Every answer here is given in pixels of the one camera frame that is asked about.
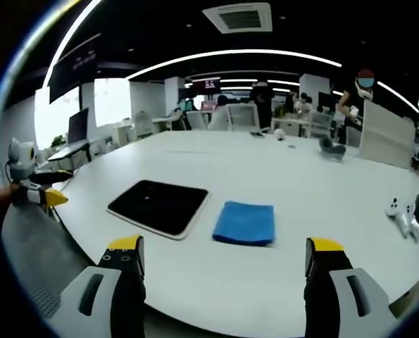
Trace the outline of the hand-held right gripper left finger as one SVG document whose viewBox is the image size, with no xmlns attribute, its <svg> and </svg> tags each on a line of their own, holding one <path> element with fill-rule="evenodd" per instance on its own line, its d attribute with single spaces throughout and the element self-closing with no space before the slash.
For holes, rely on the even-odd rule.
<svg viewBox="0 0 419 338">
<path fill-rule="evenodd" d="M 111 242 L 61 293 L 49 326 L 58 337 L 144 337 L 144 238 Z"/>
</svg>

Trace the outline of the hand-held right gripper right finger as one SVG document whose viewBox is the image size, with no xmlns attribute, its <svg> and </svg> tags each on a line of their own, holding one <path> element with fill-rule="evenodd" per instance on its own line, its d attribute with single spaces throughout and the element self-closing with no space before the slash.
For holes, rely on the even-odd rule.
<svg viewBox="0 0 419 338">
<path fill-rule="evenodd" d="M 335 240 L 306 240 L 305 278 L 306 337 L 387 337 L 394 328 L 385 290 Z"/>
</svg>

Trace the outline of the person's left hand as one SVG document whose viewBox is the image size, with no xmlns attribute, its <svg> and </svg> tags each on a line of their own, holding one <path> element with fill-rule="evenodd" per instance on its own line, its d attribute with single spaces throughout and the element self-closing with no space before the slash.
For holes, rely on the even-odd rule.
<svg viewBox="0 0 419 338">
<path fill-rule="evenodd" d="M 19 184 L 10 184 L 7 187 L 0 187 L 0 204 L 9 204 L 15 196 L 15 193 L 18 191 L 19 187 Z"/>
</svg>

